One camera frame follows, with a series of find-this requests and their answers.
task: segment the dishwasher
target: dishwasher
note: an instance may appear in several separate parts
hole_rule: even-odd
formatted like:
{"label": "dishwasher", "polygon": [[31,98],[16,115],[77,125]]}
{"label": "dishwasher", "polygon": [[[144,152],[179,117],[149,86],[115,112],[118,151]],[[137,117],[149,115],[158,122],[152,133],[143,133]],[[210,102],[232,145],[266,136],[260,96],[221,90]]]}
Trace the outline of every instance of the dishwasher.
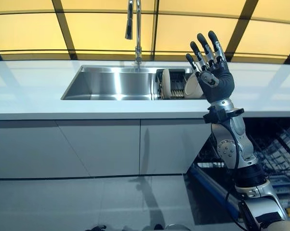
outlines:
{"label": "dishwasher", "polygon": [[[290,118],[244,118],[246,133],[254,147],[254,154],[272,182],[278,198],[290,217]],[[224,198],[230,185],[230,173],[216,152],[213,135],[207,139],[189,169],[232,216],[242,221],[238,212],[239,197],[231,192],[228,203]]]}

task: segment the white countertop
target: white countertop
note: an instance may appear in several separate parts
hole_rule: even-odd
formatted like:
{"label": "white countertop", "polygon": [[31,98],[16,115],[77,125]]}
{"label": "white countertop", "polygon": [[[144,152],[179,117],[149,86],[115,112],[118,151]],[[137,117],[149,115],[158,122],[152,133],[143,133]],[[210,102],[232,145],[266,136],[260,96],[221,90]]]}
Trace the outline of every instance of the white countertop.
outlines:
{"label": "white countertop", "polygon": [[[129,66],[108,61],[0,62],[0,120],[202,118],[206,100],[60,100],[81,65]],[[183,66],[186,62],[146,62]],[[290,117],[290,65],[230,63],[235,90],[231,100],[245,117]]]}

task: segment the faucet spout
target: faucet spout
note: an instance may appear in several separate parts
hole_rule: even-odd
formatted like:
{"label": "faucet spout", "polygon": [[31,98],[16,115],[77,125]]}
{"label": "faucet spout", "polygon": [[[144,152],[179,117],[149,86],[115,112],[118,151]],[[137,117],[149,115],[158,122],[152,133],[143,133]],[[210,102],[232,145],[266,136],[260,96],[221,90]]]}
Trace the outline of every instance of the faucet spout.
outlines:
{"label": "faucet spout", "polygon": [[[126,26],[126,39],[132,39],[132,21],[133,21],[133,3],[134,0],[128,0],[128,18]],[[135,62],[140,67],[142,61],[141,47],[141,0],[136,0],[136,47],[135,47]]]}

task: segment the robotic hand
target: robotic hand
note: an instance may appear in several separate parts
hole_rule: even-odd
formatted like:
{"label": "robotic hand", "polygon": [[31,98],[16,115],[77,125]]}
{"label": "robotic hand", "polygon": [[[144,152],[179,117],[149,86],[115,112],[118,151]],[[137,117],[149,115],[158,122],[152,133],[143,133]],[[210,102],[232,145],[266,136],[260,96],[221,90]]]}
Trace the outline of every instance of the robotic hand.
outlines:
{"label": "robotic hand", "polygon": [[214,53],[204,36],[201,33],[197,36],[205,50],[207,62],[193,41],[190,46],[197,61],[190,54],[186,58],[211,104],[204,120],[211,123],[217,153],[233,172],[235,189],[241,197],[238,207],[246,229],[238,223],[237,225],[249,231],[290,231],[290,221],[287,221],[285,210],[253,154],[253,145],[246,136],[241,115],[244,110],[235,108],[229,99],[234,90],[234,80],[228,70],[222,47],[213,31],[208,33],[208,37],[213,44]]}

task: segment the cabinet door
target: cabinet door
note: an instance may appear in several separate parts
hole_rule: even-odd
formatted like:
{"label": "cabinet door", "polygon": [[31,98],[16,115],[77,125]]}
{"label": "cabinet door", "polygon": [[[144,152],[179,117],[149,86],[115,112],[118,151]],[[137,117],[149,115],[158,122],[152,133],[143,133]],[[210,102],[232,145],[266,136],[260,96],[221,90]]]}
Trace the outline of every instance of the cabinet door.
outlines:
{"label": "cabinet door", "polygon": [[55,121],[0,121],[0,178],[86,176]]}
{"label": "cabinet door", "polygon": [[60,120],[91,176],[139,173],[140,120]]}
{"label": "cabinet door", "polygon": [[140,174],[186,173],[210,133],[202,119],[141,120]]}

